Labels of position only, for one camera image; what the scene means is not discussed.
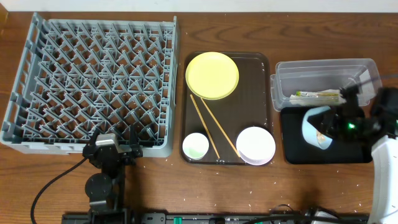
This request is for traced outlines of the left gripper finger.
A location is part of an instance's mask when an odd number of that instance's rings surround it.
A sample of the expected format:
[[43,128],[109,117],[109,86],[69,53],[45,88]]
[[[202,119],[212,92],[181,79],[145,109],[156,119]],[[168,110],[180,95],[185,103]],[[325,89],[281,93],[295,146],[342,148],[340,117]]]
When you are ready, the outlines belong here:
[[129,126],[129,147],[130,148],[139,147],[139,141],[133,124]]
[[96,139],[98,137],[98,135],[101,133],[101,131],[99,129],[96,129],[92,135],[92,137],[90,138],[90,145],[95,145],[96,144]]

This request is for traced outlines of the light blue bowl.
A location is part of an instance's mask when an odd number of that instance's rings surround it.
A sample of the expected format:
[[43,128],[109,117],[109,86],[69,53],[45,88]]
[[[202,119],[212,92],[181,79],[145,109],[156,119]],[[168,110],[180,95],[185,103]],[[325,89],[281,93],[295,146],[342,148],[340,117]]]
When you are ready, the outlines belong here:
[[309,109],[303,117],[302,135],[305,142],[319,149],[325,150],[330,147],[332,139],[320,133],[312,124],[308,122],[310,116],[320,115],[322,112],[330,110],[329,106],[321,106]]

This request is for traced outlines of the small white cup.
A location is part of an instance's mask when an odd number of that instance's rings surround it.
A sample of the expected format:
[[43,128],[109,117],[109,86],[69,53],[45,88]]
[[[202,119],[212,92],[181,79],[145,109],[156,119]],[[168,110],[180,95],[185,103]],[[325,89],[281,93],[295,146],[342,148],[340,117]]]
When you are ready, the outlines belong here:
[[191,133],[182,143],[183,153],[193,160],[202,159],[209,150],[209,140],[202,133]]

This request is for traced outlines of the white pink-rimmed bowl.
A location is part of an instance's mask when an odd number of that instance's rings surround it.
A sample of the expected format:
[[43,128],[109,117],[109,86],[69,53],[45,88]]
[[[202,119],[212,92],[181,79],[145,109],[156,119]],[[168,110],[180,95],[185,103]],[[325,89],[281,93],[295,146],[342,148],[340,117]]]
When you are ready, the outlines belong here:
[[253,126],[239,133],[236,140],[236,149],[245,163],[262,166],[274,157],[276,144],[269,131]]

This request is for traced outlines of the green snack wrapper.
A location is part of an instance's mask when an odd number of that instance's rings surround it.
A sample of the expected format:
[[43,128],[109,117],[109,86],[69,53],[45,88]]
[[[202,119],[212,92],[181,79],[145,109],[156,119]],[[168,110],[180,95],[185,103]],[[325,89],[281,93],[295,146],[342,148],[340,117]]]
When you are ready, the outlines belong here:
[[325,90],[325,91],[318,91],[318,92],[310,92],[310,91],[297,91],[295,96],[299,97],[337,97],[340,95],[338,90]]

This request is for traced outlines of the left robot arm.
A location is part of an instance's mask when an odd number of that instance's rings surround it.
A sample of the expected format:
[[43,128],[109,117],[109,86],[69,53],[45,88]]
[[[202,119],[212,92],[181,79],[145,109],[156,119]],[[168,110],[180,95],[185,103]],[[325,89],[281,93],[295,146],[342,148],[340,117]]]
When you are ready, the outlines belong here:
[[136,159],[143,156],[134,126],[129,127],[127,148],[119,145],[115,134],[102,134],[97,129],[82,155],[101,170],[85,184],[90,200],[88,223],[134,223],[134,212],[124,206],[126,166],[135,165]]

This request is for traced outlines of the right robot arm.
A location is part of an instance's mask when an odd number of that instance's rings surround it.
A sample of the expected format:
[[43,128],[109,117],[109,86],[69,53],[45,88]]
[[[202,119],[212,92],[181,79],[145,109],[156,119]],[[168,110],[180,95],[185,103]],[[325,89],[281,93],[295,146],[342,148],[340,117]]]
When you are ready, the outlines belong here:
[[397,223],[397,89],[380,88],[368,118],[359,107],[358,92],[358,86],[341,91],[346,102],[325,113],[321,132],[370,148],[374,189],[368,223]]

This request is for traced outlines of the black waste tray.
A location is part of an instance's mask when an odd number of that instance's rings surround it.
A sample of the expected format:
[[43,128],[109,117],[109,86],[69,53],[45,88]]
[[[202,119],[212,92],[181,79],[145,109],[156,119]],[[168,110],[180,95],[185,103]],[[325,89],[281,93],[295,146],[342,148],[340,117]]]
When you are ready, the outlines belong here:
[[355,142],[333,140],[326,149],[307,143],[301,128],[309,107],[284,108],[280,112],[282,141],[286,160],[291,164],[369,163],[371,151]]

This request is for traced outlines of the clear plastic bin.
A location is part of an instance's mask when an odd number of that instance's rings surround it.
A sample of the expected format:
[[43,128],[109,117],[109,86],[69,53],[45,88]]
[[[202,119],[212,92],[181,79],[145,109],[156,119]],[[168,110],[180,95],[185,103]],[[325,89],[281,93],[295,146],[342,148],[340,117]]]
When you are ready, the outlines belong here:
[[382,87],[376,63],[370,58],[279,62],[270,81],[276,111],[300,106],[289,103],[297,91],[339,91],[357,84],[359,106],[366,106]]

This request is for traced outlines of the grey plastic dish rack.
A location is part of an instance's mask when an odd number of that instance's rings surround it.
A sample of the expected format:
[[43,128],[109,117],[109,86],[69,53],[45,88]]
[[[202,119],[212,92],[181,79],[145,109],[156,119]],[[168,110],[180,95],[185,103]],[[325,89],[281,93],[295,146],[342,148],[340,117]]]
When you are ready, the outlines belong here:
[[95,131],[145,157],[172,153],[177,20],[44,19],[34,14],[1,126],[25,154],[80,153]]

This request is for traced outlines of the left wooden chopstick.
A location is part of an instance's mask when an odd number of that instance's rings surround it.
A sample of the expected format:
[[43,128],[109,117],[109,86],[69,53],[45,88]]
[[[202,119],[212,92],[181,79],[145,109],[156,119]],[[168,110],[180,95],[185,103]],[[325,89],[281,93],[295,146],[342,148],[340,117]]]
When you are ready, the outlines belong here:
[[197,103],[195,101],[195,98],[194,98],[194,96],[192,94],[190,94],[190,98],[191,98],[191,101],[192,101],[196,111],[197,111],[197,114],[198,114],[198,116],[200,118],[200,121],[201,121],[201,123],[202,123],[202,125],[203,125],[203,127],[204,127],[204,129],[205,129],[205,131],[207,133],[207,135],[208,135],[208,138],[209,138],[209,140],[211,142],[211,145],[213,146],[213,149],[214,149],[214,151],[216,153],[216,156],[217,156],[218,159],[220,159],[220,155],[219,155],[219,152],[218,152],[218,150],[217,150],[217,148],[215,146],[215,142],[214,142],[214,140],[212,138],[212,135],[209,132],[209,129],[208,129],[208,126],[205,123],[205,120],[203,119],[203,116],[202,116],[202,114],[201,114],[201,112],[199,110],[199,107],[198,107],[198,105],[197,105]]

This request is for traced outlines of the wooden chopstick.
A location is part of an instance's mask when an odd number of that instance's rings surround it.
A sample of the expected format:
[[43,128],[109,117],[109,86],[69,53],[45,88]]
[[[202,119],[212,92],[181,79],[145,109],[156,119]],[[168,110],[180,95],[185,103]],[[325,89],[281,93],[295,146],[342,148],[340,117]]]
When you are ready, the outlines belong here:
[[202,125],[203,125],[203,127],[204,127],[204,129],[205,129],[205,131],[207,133],[207,135],[208,135],[208,138],[209,138],[209,140],[211,142],[211,145],[213,146],[213,149],[214,149],[214,151],[216,153],[216,156],[217,156],[218,159],[220,159],[220,155],[219,155],[219,152],[218,152],[218,150],[217,150],[217,148],[215,146],[215,142],[214,142],[214,140],[212,138],[212,135],[209,132],[209,129],[208,129],[208,126],[205,123],[205,120],[203,119],[203,116],[202,116],[202,114],[201,114],[201,112],[199,110],[199,107],[198,107],[198,105],[197,105],[197,103],[195,101],[195,98],[194,98],[194,96],[192,94],[190,94],[190,98],[191,98],[191,101],[192,101],[196,111],[197,111],[197,114],[198,114],[198,116],[200,118],[200,121],[201,121],[201,123],[202,123]]
[[216,123],[217,127],[220,129],[220,131],[222,132],[223,136],[226,138],[226,140],[228,141],[229,145],[232,147],[232,149],[234,150],[234,152],[236,153],[236,155],[241,158],[238,150],[236,149],[236,146],[232,143],[232,141],[230,140],[229,136],[227,135],[227,133],[225,132],[225,130],[223,129],[223,127],[220,125],[219,121],[217,120],[217,118],[215,117],[215,115],[212,113],[212,111],[210,110],[210,108],[208,107],[208,105],[206,104],[206,102],[204,101],[203,98],[200,98],[201,102],[203,103],[203,105],[205,106],[206,110],[208,111],[208,113],[210,114],[210,116],[213,118],[213,121]]

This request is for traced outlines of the right wooden chopstick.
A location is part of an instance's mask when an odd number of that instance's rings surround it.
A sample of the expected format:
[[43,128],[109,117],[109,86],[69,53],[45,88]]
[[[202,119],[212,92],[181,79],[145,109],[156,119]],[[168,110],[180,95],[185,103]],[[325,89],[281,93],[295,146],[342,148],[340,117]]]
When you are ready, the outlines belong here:
[[225,130],[223,129],[223,127],[220,125],[219,121],[217,120],[217,118],[215,117],[215,115],[212,113],[212,111],[210,110],[210,108],[208,107],[208,105],[206,104],[206,102],[204,101],[203,98],[200,98],[201,102],[203,103],[203,105],[205,106],[206,110],[208,111],[208,113],[210,114],[210,116],[213,118],[213,121],[216,123],[217,127],[220,129],[220,131],[222,132],[223,136],[226,138],[226,140],[228,141],[229,145],[232,147],[232,149],[234,150],[234,152],[236,153],[236,155],[241,158],[238,150],[236,149],[236,146],[232,143],[232,141],[230,140],[229,136],[227,135],[227,133],[225,132]]

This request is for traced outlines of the yellow plate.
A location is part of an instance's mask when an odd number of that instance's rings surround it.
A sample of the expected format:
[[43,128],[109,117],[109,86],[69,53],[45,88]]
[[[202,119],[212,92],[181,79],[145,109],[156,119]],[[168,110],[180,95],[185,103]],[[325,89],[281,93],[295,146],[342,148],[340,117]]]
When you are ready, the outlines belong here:
[[185,80],[194,95],[206,100],[220,100],[236,89],[239,69],[226,54],[200,53],[188,63]]

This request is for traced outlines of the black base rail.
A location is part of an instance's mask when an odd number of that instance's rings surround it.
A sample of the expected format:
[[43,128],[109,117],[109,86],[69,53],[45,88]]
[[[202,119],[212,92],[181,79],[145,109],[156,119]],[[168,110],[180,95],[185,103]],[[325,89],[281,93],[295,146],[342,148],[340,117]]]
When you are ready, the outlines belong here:
[[145,213],[140,218],[122,214],[100,217],[83,214],[67,214],[62,217],[62,224],[90,224],[90,223],[130,223],[130,224],[289,224],[289,223],[367,223],[366,216],[336,217],[316,212],[307,215],[303,220],[293,219],[292,214],[273,214],[265,216],[255,215],[167,215],[164,213]]

